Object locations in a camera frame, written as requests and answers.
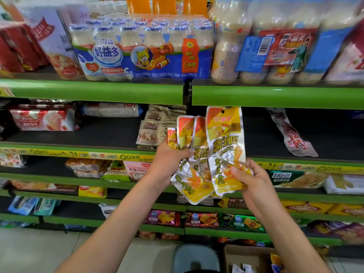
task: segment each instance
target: right hand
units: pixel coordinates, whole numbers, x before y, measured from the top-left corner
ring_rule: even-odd
[[[230,172],[240,182],[248,185],[248,188],[243,190],[242,194],[246,205],[255,217],[264,222],[267,216],[271,216],[278,211],[285,211],[268,173],[250,159],[247,160],[246,166],[253,170],[254,176],[236,167],[232,167]]]

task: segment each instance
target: finger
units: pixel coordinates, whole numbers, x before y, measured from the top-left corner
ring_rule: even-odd
[[[193,150],[185,149],[185,150],[178,150],[177,155],[180,160],[184,158],[189,158],[194,154]]]
[[[248,186],[253,186],[256,183],[256,179],[253,176],[247,174],[245,171],[239,170],[236,167],[231,167],[230,172],[236,179],[247,184]]]
[[[248,164],[248,167],[253,170],[254,175],[267,173],[265,169],[251,159],[248,159],[246,163]]]

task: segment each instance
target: left hand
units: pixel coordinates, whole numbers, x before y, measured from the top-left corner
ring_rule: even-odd
[[[152,165],[145,177],[161,185],[165,189],[171,183],[171,177],[175,173],[180,160],[193,155],[193,150],[173,150],[167,145],[167,138],[158,146]]]

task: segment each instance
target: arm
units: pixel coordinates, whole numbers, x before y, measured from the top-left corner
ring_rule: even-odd
[[[284,209],[267,172],[257,163],[248,160],[254,172],[248,175],[237,168],[231,172],[248,185],[243,191],[244,200],[257,219],[264,225],[286,270],[290,273],[330,273],[305,234]]]
[[[190,150],[170,149],[164,141],[158,147],[147,174],[126,195],[105,223],[55,272],[116,272],[139,225],[161,192],[170,184],[171,175],[179,161],[191,155]]]

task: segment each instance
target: barcode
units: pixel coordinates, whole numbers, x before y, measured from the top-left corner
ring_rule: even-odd
[[[264,37],[260,43],[258,55],[265,56],[269,51],[269,46],[271,45],[273,37]]]

